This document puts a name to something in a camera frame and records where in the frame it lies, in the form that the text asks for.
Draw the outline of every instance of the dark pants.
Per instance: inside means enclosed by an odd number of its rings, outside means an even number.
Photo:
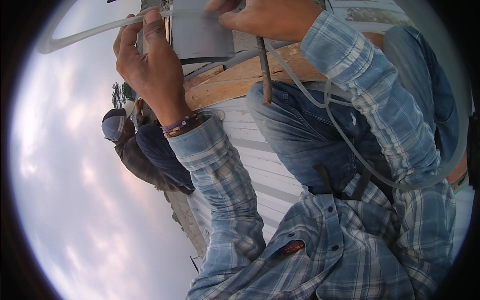
[[[384,54],[398,69],[398,82],[417,101],[425,122],[437,126],[435,142],[442,162],[450,160],[458,141],[458,119],[450,85],[423,36],[413,27],[394,26],[384,36]],[[319,102],[322,91],[309,90]],[[326,110],[312,104],[292,84],[273,82],[272,104],[263,106],[263,85],[247,94],[247,106],[260,132],[295,178],[313,194],[328,193],[315,166],[323,165],[330,186],[340,193],[364,169],[333,126]],[[330,104],[341,129],[366,160],[391,180],[390,169],[363,115],[351,107]],[[372,177],[391,199],[392,188]]]
[[[179,187],[193,190],[190,172],[177,160],[159,126],[148,124],[140,127],[136,136],[137,144],[150,162]]]

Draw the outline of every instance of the baseball cap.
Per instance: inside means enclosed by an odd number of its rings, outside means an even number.
[[[105,114],[102,120],[102,131],[107,140],[116,142],[120,139],[125,123],[134,108],[133,101],[127,101],[122,108],[111,109]]]

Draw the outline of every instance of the plastic tubing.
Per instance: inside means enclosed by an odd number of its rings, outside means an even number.
[[[218,18],[220,14],[216,12],[205,12],[203,10],[198,10],[198,9],[181,9],[181,10],[172,10],[172,11],[163,11],[160,12],[163,18],[165,17],[170,17],[170,16],[201,16],[201,17],[206,17],[206,18]],[[94,36],[96,34],[105,32],[110,29],[122,27],[125,25],[130,25],[134,23],[139,23],[143,22],[144,16],[135,16],[132,18],[127,18],[127,19],[122,19],[118,21],[114,21],[102,26],[98,26],[89,30],[85,30],[83,32],[77,33],[72,36],[67,36],[59,39],[53,39],[52,35],[55,29],[57,28],[58,23],[61,21],[63,18],[63,15],[57,17],[56,21],[53,22],[53,26],[50,26],[47,31],[43,34],[42,38],[40,39],[38,45],[37,45],[37,50],[41,54],[49,54],[54,51],[57,51],[59,49],[65,48],[71,44],[74,44],[76,42],[79,42],[83,39],[86,39],[88,37]],[[432,186],[443,179],[445,179],[456,167],[456,163],[460,161],[461,157],[463,156],[463,151],[459,151],[459,148],[461,145],[466,143],[466,136],[464,134],[460,134],[458,144],[457,144],[457,149],[454,152],[453,157],[450,159],[448,163],[446,163],[445,166],[439,166],[439,172],[432,176],[431,178],[427,179],[426,181],[422,183],[417,183],[417,184],[401,184],[398,182],[393,182],[384,176],[380,175],[377,171],[375,171],[368,163],[367,161],[360,155],[360,153],[355,149],[354,145],[350,142],[350,140],[347,138],[345,133],[340,129],[340,126],[337,124],[335,121],[335,118],[332,115],[332,112],[330,111],[329,104],[330,102],[334,102],[336,104],[344,105],[344,106],[349,106],[353,107],[352,103],[350,102],[344,102],[340,100],[335,100],[330,97],[330,87],[331,87],[331,81],[330,79],[327,80],[326,86],[325,86],[325,92],[324,92],[324,104],[318,102],[315,100],[315,98],[312,97],[312,95],[307,91],[307,89],[303,86],[301,83],[300,79],[295,75],[295,73],[292,71],[292,69],[287,65],[287,63],[283,60],[283,58],[279,55],[279,53],[273,49],[273,47],[265,43],[265,48],[272,54],[272,56],[280,63],[280,65],[285,69],[287,74],[291,77],[293,82],[298,86],[298,88],[303,92],[303,94],[317,107],[319,108],[324,108],[327,111],[328,117],[332,121],[333,125],[337,129],[338,133],[342,136],[344,141],[347,143],[349,148],[352,150],[352,152],[355,154],[355,156],[362,162],[362,164],[373,174],[375,175],[379,180],[382,182],[388,184],[389,186],[400,189],[400,190],[415,190],[415,189],[423,189],[429,186]]]

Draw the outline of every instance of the hand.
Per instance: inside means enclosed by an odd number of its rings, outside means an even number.
[[[185,102],[183,70],[177,54],[166,39],[165,26],[158,7],[139,13],[143,23],[122,27],[113,44],[118,73],[148,103],[162,126],[192,116]],[[144,29],[147,54],[138,53],[137,33]]]
[[[142,108],[144,108],[144,100],[142,97],[138,97],[133,105],[135,106],[135,113],[137,115],[142,114]]]
[[[224,13],[223,27],[273,40],[301,42],[322,9],[312,0],[247,0],[241,12],[233,13],[240,1],[210,0],[207,11]]]

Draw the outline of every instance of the sky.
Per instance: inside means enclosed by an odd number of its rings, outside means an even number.
[[[53,37],[136,14],[140,5],[79,0]],[[11,132],[16,203],[64,299],[183,299],[197,275],[195,248],[163,192],[125,168],[100,126],[113,108],[112,84],[123,82],[112,51],[117,32],[26,58]]]

